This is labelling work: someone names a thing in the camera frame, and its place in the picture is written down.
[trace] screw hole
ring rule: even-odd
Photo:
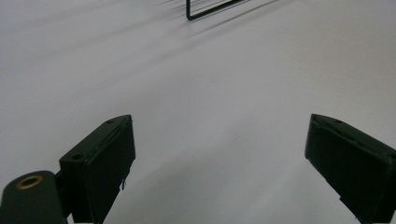
[[[18,189],[30,189],[36,185],[38,185],[43,180],[43,176],[41,175],[31,175],[25,177],[17,184]]]
[[[82,158],[81,154],[76,154],[76,155],[73,156],[73,160],[75,160],[75,161],[78,161],[81,158]]]

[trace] black wire frame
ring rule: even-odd
[[[244,1],[244,0],[230,0],[228,2],[220,4],[218,6],[211,7],[211,8],[208,8],[208,9],[202,11],[202,12],[198,12],[198,13],[196,13],[194,15],[191,15],[191,0],[186,0],[186,17],[187,17],[187,19],[189,21],[193,21],[195,19],[204,17],[204,16],[206,16],[206,15],[208,15],[210,13],[213,13],[215,11],[219,11],[219,10],[225,8],[225,7],[229,7],[229,6],[231,6],[231,5],[235,4],[235,3],[242,2],[242,1]]]

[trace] black plastic part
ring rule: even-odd
[[[338,119],[312,115],[305,157],[361,223],[389,223],[396,208],[396,151]]]
[[[38,171],[10,182],[3,192],[0,223],[64,224],[55,175]]]
[[[134,158],[129,115],[106,121],[61,157],[75,222],[103,223]]]
[[[209,15],[209,14],[211,14],[213,12],[219,11],[219,10],[221,10],[223,8],[232,6],[232,5],[236,4],[236,3],[243,2],[243,1],[246,1],[246,0],[230,0],[230,1],[227,1],[225,3],[220,4],[218,6],[211,7],[209,9],[207,9],[207,10],[204,10],[202,12],[199,12],[199,13],[196,13],[194,15],[191,15],[191,0],[186,0],[186,17],[187,17],[187,19],[189,21],[193,21],[195,19],[201,18],[203,16]]]

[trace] black bracket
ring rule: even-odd
[[[10,182],[0,223],[103,223],[135,159],[130,115],[110,119],[60,159],[61,171],[37,171]]]
[[[390,223],[396,151],[338,119],[312,115],[305,157],[361,223]]]
[[[187,17],[187,19],[189,21],[193,21],[195,19],[204,17],[204,16],[209,15],[209,14],[211,14],[213,12],[219,11],[219,10],[221,10],[223,8],[232,6],[232,5],[234,5],[236,3],[239,3],[239,2],[242,2],[242,1],[245,1],[245,0],[230,0],[230,1],[227,1],[227,2],[222,3],[220,5],[217,5],[215,7],[211,7],[211,8],[208,8],[208,9],[202,11],[202,12],[198,12],[198,13],[196,13],[194,15],[191,15],[191,0],[186,0],[186,17]]]

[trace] white surface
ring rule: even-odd
[[[396,1],[264,3],[1,1],[0,189],[132,114],[106,223],[358,223],[305,138],[319,113],[396,147]]]

